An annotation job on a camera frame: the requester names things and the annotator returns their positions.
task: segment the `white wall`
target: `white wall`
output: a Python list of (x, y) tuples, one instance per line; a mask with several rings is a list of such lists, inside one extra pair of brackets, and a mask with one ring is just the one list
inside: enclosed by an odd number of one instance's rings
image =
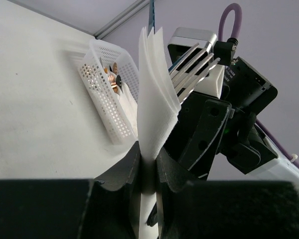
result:
[[(291, 152), (299, 155), (299, 0), (237, 0), (243, 23), (236, 56), (251, 63), (279, 90), (278, 97), (259, 119)], [(220, 16), (231, 0), (157, 0), (156, 26), (163, 27), (167, 44), (179, 26), (209, 29), (217, 33)], [(106, 41), (117, 44), (138, 62), (141, 28), (148, 23), (148, 8), (118, 28)], [(230, 36), (230, 13), (224, 38)], [(218, 157), (212, 179), (239, 179), (243, 175)]]
[(77, 71), (91, 39), (0, 0), (0, 179), (94, 178), (126, 154)]

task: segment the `white plastic basket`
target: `white plastic basket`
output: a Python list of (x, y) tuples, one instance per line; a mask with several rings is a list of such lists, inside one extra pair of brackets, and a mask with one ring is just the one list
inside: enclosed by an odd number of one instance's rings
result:
[(78, 67), (79, 74), (103, 124), (114, 144), (125, 144), (136, 140), (116, 93), (114, 93), (104, 66), (118, 65), (118, 73), (127, 83), (133, 97), (138, 98), (139, 71), (129, 53), (119, 46), (101, 40), (91, 40), (90, 49)]

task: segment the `fork tines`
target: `fork tines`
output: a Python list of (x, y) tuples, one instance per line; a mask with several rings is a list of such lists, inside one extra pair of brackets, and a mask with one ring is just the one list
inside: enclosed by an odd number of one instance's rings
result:
[[(192, 59), (190, 59), (179, 72), (174, 74), (177, 68), (198, 48), (198, 46), (199, 43), (196, 43), (186, 53), (184, 53), (184, 55), (181, 56), (175, 65), (172, 66), (172, 69), (169, 72), (176, 94), (178, 94), (185, 87), (185, 85), (189, 84), (188, 87), (185, 88), (184, 91), (178, 96), (180, 104), (186, 100), (190, 93), (192, 93), (192, 91), (195, 89), (197, 84), (202, 81), (208, 75), (209, 71), (213, 69), (220, 61), (220, 58), (216, 58), (212, 63), (208, 64), (214, 57), (214, 53), (209, 53), (184, 77), (184, 74), (188, 71), (188, 69), (207, 52), (207, 49), (203, 48)], [(197, 72), (199, 72), (204, 66), (207, 67), (198, 76), (196, 76)]]

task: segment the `gray wall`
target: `gray wall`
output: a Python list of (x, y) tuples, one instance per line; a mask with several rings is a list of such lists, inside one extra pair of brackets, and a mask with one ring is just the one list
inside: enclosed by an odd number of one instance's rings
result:
[[(236, 2), (243, 9), (236, 56), (246, 59), (279, 89), (278, 97), (259, 115), (259, 119), (291, 153), (299, 155), (299, 0)], [(230, 3), (229, 0), (157, 0), (156, 26), (163, 27), (166, 44), (179, 26), (217, 33), (220, 16)], [(233, 16), (230, 13), (227, 18), (224, 38), (230, 36)], [(139, 35), (147, 23), (148, 8), (105, 40), (125, 48), (138, 62)], [(224, 157), (217, 157), (210, 178), (242, 179), (244, 176)]]
[(136, 0), (9, 0), (93, 35)]

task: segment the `purple cable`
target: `purple cable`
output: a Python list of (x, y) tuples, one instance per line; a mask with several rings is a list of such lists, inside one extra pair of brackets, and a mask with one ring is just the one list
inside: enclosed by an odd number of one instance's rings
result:
[(228, 14), (234, 10), (235, 12), (235, 21), (234, 21), (234, 27), (233, 31), (231, 32), (231, 36), (233, 38), (238, 38), (239, 32), (240, 32), (240, 26), (241, 26), (241, 19), (242, 19), (242, 10), (239, 4), (232, 3), (226, 9), (224, 10), (223, 14), (221, 15), (220, 22), (219, 22), (219, 28), (218, 28), (218, 40), (223, 41), (223, 31), (224, 31), (224, 25), (225, 20), (228, 16)]
[[(221, 15), (220, 22), (219, 22), (219, 28), (218, 28), (218, 40), (223, 40), (223, 31), (224, 31), (224, 25), (226, 18), (228, 14), (234, 10), (235, 12), (235, 21), (233, 26), (233, 31), (231, 32), (231, 37), (238, 38), (240, 27), (241, 27), (241, 21), (242, 21), (242, 10), (239, 4), (232, 3), (226, 7), (223, 14)], [(281, 151), (281, 153), (288, 159), (292, 160), (293, 157), (290, 155), (287, 150), (278, 142), (278, 140), (273, 136), (272, 133), (259, 121), (256, 121), (256, 124), (259, 126), (259, 128), (268, 136), (268, 138), (277, 146), (277, 148)], [(299, 163), (293, 162), (293, 164), (299, 169)]]

